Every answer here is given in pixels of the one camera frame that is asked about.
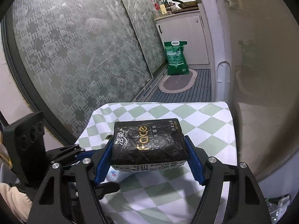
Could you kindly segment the left hand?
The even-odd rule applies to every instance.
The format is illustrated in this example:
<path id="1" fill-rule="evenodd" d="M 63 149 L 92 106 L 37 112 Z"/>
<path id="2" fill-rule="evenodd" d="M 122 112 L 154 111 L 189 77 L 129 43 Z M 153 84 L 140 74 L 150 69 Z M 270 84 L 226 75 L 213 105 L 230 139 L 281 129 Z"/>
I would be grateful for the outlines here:
<path id="1" fill-rule="evenodd" d="M 26 223 L 33 205 L 29 197 L 17 187 L 10 187 L 6 183 L 1 183 L 1 196 L 13 215 L 22 223 Z"/>

